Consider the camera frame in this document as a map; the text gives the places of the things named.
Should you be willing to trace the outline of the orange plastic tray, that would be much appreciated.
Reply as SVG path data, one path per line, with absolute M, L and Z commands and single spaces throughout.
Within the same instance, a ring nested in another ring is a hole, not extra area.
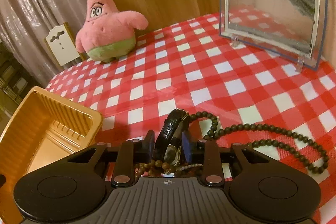
M 1 223 L 20 223 L 13 190 L 25 174 L 95 142 L 103 117 L 38 86 L 25 96 L 1 135 Z

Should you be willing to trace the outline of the black leather strap wristwatch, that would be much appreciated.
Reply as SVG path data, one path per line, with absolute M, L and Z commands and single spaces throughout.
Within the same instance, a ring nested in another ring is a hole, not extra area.
M 162 166 L 169 165 L 168 169 L 162 169 L 164 174 L 170 174 L 169 169 L 174 169 L 179 165 L 182 153 L 182 134 L 187 131 L 189 123 L 190 115 L 182 109 L 172 110 L 163 123 L 154 144 L 152 159 L 161 161 Z

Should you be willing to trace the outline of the red white checkered tablecloth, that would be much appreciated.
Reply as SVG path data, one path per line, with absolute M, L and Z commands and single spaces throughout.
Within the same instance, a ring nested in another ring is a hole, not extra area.
M 216 14 L 139 37 L 137 49 L 109 64 L 92 60 L 59 73 L 47 90 L 103 115 L 96 141 L 116 145 L 159 133 L 171 110 L 208 111 L 221 128 L 269 124 L 316 141 L 327 170 L 314 179 L 322 190 L 318 223 L 335 223 L 335 70 L 298 72 L 274 53 L 219 36 Z

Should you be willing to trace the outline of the white miniature chair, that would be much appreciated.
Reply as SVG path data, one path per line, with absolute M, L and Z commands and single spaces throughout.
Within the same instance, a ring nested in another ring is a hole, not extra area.
M 85 60 L 84 55 L 78 53 L 75 47 L 75 39 L 68 22 L 54 26 L 45 37 L 45 42 L 60 67 L 77 59 Z

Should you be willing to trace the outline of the pink starfish plush toy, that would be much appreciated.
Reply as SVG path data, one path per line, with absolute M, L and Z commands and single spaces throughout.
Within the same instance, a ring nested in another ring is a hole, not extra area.
M 119 11 L 113 0 L 87 0 L 87 15 L 75 46 L 93 61 L 109 63 L 127 55 L 136 45 L 135 30 L 145 30 L 146 17 L 137 11 Z

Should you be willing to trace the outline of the grey sheer curtain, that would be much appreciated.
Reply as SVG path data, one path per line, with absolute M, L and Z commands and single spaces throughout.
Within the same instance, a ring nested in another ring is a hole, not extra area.
M 69 23 L 76 34 L 87 0 L 1 0 L 1 43 L 38 83 L 46 86 L 64 70 L 45 43 L 54 26 Z

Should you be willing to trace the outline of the clear framed sand picture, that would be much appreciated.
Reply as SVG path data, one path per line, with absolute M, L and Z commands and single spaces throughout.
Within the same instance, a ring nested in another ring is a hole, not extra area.
M 220 0 L 219 34 L 317 70 L 328 0 Z

